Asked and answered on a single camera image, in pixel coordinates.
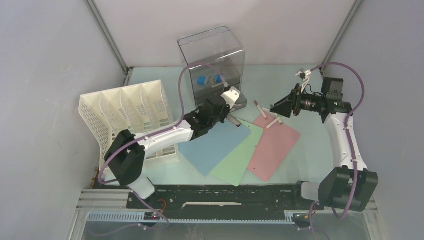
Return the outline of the clear plastic drawer box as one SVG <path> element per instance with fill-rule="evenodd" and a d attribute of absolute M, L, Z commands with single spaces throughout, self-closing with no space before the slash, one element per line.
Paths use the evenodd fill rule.
<path fill-rule="evenodd" d="M 245 49 L 241 41 L 227 25 L 219 25 L 177 40 L 182 63 L 191 67 L 187 79 L 191 80 L 194 104 L 201 106 L 212 96 L 225 91 L 224 83 L 215 84 L 219 74 L 229 87 L 242 90 L 245 66 Z M 206 86 L 197 84 L 199 76 L 207 76 Z"/>

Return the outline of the metal clipboard clip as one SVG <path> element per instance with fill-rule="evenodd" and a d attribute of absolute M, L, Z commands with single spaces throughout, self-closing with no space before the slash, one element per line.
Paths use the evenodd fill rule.
<path fill-rule="evenodd" d="M 232 123 L 232 124 L 234 124 L 237 128 L 239 128 L 241 125 L 242 125 L 242 123 L 238 120 L 238 119 L 236 119 L 234 116 L 232 116 L 231 114 L 228 114 L 227 116 L 226 116 L 226 118 Z"/>

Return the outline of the pink clipboard sheet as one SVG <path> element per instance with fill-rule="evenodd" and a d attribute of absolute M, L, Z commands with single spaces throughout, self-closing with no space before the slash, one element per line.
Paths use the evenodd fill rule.
<path fill-rule="evenodd" d="M 276 123 L 266 129 L 266 126 L 277 117 L 269 112 L 265 114 L 267 119 L 260 115 L 253 122 L 254 125 L 263 128 L 263 134 L 247 169 L 260 180 L 267 182 L 300 140 L 301 134 L 285 123 Z"/>

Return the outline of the green clipboard sheet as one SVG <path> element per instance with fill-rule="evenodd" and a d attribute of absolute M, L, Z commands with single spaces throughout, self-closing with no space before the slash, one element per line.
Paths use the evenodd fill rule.
<path fill-rule="evenodd" d="M 212 171 L 211 175 L 230 185 L 238 187 L 247 171 L 256 147 L 263 135 L 263 128 L 243 119 L 241 128 L 249 129 L 250 134 L 229 153 Z"/>

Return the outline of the blue eraser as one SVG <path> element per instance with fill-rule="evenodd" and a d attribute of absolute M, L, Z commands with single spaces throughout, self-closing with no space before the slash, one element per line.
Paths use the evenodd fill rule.
<path fill-rule="evenodd" d="M 220 75 L 220 74 L 216 74 L 215 76 L 214 76 L 214 83 L 215 84 L 221 84 L 223 82 L 223 80 L 222 80 L 222 76 Z"/>
<path fill-rule="evenodd" d="M 197 78 L 196 82 L 199 86 L 206 86 L 208 84 L 208 77 L 207 76 L 199 76 Z"/>

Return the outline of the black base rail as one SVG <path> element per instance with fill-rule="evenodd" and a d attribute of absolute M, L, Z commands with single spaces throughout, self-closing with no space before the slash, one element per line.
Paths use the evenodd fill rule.
<path fill-rule="evenodd" d="M 287 213 L 309 212 L 297 184 L 157 185 L 146 200 L 170 221 L 287 221 Z"/>

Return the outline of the brown cap marker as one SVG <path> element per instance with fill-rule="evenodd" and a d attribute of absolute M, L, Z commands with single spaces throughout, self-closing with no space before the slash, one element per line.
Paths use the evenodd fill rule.
<path fill-rule="evenodd" d="M 265 114 L 265 112 L 263 111 L 262 107 L 259 105 L 259 103 L 255 100 L 254 101 L 255 106 L 257 107 L 257 109 L 259 110 L 260 114 L 263 116 L 264 119 L 268 119 L 268 116 Z"/>

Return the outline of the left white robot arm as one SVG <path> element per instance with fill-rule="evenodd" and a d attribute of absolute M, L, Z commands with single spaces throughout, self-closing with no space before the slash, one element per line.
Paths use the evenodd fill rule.
<path fill-rule="evenodd" d="M 142 174 L 145 158 L 167 147 L 193 141 L 206 135 L 218 122 L 223 123 L 236 101 L 225 96 L 207 99 L 203 105 L 187 113 L 174 126 L 161 128 L 140 137 L 121 131 L 104 156 L 103 172 L 108 167 L 114 181 L 139 196 L 145 208 L 153 208 L 158 202 L 155 186 Z"/>

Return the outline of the orange cap marker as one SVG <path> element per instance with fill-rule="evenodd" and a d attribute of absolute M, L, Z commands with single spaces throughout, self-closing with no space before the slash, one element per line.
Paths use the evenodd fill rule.
<path fill-rule="evenodd" d="M 278 118 L 279 118 L 279 117 L 275 118 L 272 122 L 270 122 L 270 123 L 266 126 L 266 129 L 271 128 L 271 127 L 272 127 L 273 125 L 275 125 L 276 123 L 278 123 L 278 124 L 279 124 L 279 122 L 278 122 Z"/>

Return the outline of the blue clipboard sheet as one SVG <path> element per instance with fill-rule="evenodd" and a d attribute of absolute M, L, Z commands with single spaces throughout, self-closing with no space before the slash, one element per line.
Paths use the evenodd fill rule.
<path fill-rule="evenodd" d="M 198 172 L 207 176 L 251 134 L 249 127 L 230 121 L 217 123 L 206 135 L 178 144 L 179 152 Z"/>

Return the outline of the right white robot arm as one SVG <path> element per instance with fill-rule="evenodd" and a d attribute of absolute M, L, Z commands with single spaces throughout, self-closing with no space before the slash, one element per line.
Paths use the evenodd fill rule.
<path fill-rule="evenodd" d="M 378 183 L 376 172 L 369 171 L 356 142 L 352 106 L 343 101 L 341 78 L 325 77 L 319 93 L 306 93 L 300 84 L 271 107 L 271 112 L 290 118 L 301 111 L 318 113 L 328 132 L 334 169 L 320 183 L 298 181 L 291 194 L 291 204 L 304 209 L 317 202 L 333 209 L 362 212 Z"/>

